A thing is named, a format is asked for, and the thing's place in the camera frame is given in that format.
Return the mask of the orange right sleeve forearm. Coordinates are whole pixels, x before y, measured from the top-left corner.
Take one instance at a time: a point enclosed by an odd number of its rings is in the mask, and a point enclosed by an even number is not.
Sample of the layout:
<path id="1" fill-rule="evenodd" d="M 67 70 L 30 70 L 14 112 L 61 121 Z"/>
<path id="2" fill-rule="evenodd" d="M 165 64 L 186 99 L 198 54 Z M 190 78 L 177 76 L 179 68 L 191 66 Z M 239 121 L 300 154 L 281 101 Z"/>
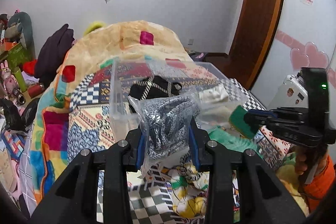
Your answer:
<path id="1" fill-rule="evenodd" d="M 310 184 L 304 184 L 302 187 L 303 193 L 306 194 L 307 205 L 311 213 L 326 196 L 334 180 L 334 165 L 327 152 L 318 163 L 313 181 Z"/>

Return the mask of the right hand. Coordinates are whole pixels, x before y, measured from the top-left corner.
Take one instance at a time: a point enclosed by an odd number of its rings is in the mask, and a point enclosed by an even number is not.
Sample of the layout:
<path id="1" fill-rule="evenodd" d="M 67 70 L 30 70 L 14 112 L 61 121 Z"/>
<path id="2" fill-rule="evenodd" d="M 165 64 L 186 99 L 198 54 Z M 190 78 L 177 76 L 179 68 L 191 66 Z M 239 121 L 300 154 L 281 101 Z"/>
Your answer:
<path id="1" fill-rule="evenodd" d="M 298 174 L 299 176 L 303 175 L 305 173 L 305 171 L 308 169 L 308 166 L 306 164 L 306 158 L 308 155 L 308 151 L 306 148 L 304 147 L 300 147 L 300 146 L 295 146 L 295 172 L 296 174 Z M 318 176 L 325 168 L 327 165 L 327 158 L 328 158 L 329 154 L 328 152 L 326 152 L 323 157 L 320 157 L 318 162 L 317 162 L 317 168 L 314 174 L 315 176 Z"/>

